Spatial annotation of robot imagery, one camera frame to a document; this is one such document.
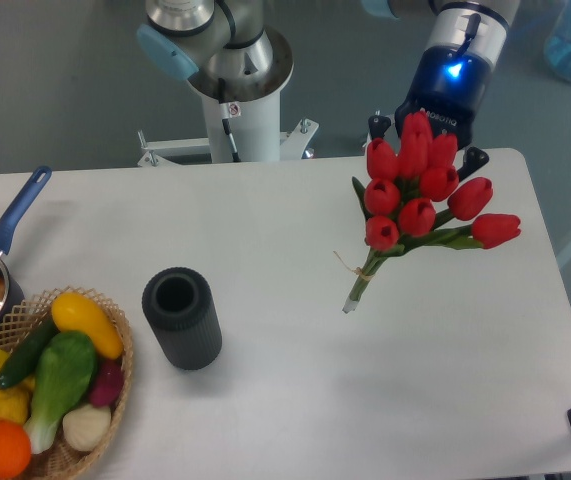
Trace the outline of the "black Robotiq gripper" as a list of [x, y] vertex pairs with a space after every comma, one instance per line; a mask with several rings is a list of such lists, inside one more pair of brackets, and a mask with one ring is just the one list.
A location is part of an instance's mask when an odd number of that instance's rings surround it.
[[[424, 51], [404, 102], [394, 114], [395, 127], [402, 133], [407, 115], [426, 113], [434, 135], [443, 132], [456, 136], [460, 149], [472, 142], [475, 120], [490, 80], [490, 64], [471, 55], [457, 55], [454, 48], [434, 46]], [[375, 114], [368, 118], [368, 141], [383, 139], [392, 119]], [[459, 183], [489, 163], [489, 154], [470, 146], [457, 170]]]

